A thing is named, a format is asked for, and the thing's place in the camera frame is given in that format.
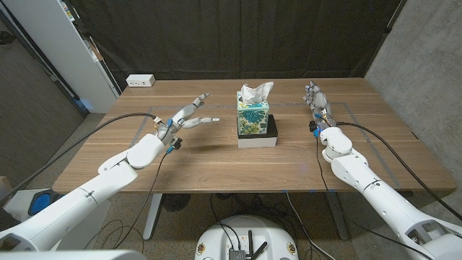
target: electrical outlet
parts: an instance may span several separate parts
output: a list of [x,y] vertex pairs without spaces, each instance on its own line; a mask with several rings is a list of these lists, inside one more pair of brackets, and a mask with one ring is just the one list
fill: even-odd
[[153,74],[130,74],[126,81],[129,87],[151,87],[156,79]]

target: white tissue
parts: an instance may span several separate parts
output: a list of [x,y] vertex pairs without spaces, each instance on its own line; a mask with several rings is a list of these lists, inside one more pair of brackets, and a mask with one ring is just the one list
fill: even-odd
[[243,94],[243,102],[246,104],[255,104],[265,101],[268,98],[269,92],[273,89],[274,82],[263,83],[256,89],[249,88],[244,84],[240,91]]

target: floral tissue box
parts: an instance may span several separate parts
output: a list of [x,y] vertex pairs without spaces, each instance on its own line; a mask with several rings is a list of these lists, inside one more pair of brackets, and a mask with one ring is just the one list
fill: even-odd
[[237,127],[238,133],[266,134],[268,128],[268,101],[245,104],[241,91],[237,91]]

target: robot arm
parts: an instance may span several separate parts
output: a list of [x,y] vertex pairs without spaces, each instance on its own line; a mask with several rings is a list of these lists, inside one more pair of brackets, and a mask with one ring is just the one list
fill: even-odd
[[[403,244],[431,259],[459,259],[462,227],[421,212],[380,179],[369,168],[366,158],[353,148],[352,141],[335,127],[325,94],[313,82],[306,90],[305,101],[316,120],[311,125],[316,125],[315,136],[318,134],[321,144],[326,146],[323,157],[331,164],[335,176],[360,192]],[[413,259],[427,259],[416,251],[406,250]]]
[[[174,133],[180,130],[184,121],[204,103],[209,93],[199,96],[191,105],[169,119],[166,126],[160,120],[157,133],[147,134],[133,147],[113,156],[99,168],[99,175],[74,189],[34,217],[0,232],[2,251],[48,251],[52,249],[70,230],[75,228],[98,203],[105,201],[137,177],[136,169],[147,167],[170,146],[167,153],[179,149],[181,139]],[[200,123],[211,123],[219,118],[193,119],[186,128]]]

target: wooden table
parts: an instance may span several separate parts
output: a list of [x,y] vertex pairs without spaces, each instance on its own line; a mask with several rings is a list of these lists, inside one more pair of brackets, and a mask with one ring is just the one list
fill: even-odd
[[[269,95],[279,136],[275,147],[237,148],[236,91],[244,83],[251,87],[274,81]],[[411,169],[434,190],[452,190],[456,182],[432,153],[412,134],[405,123],[364,80],[312,79],[327,94],[332,116],[337,121],[361,124],[381,135]],[[316,139],[309,132],[312,119],[302,96],[310,79],[236,79],[157,81],[153,87],[128,87],[103,119],[135,112],[148,112],[163,121],[174,115],[198,95],[210,92],[205,106],[193,117],[217,116],[218,123],[181,129],[177,136],[183,146],[168,155],[154,185],[154,193],[281,192],[325,191],[316,161]],[[402,191],[423,188],[406,172],[398,160],[370,134],[341,126],[370,167],[384,181]],[[57,192],[68,192],[97,175],[108,158],[126,150],[154,123],[145,117],[116,121],[91,136],[53,185]],[[330,165],[320,161],[329,189],[353,191],[337,179]],[[139,177],[125,192],[148,192],[160,159],[139,170]]]

